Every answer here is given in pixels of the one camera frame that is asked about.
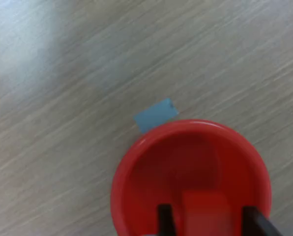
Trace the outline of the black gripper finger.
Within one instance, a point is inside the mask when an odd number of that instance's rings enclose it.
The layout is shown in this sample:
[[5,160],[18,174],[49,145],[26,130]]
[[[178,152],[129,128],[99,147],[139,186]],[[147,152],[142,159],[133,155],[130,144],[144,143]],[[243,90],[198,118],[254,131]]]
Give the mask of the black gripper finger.
[[277,228],[255,207],[242,208],[242,236],[282,236]]
[[160,204],[157,207],[158,236],[176,236],[173,210],[170,204]]

